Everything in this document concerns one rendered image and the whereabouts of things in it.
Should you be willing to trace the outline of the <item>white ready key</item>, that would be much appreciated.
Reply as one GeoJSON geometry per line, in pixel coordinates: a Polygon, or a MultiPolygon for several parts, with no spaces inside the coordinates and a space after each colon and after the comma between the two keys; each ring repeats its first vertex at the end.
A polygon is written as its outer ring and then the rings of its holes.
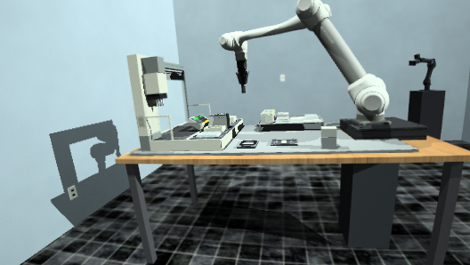
{"type": "Polygon", "coordinates": [[[321,149],[336,149],[336,127],[321,127],[321,149]]]}

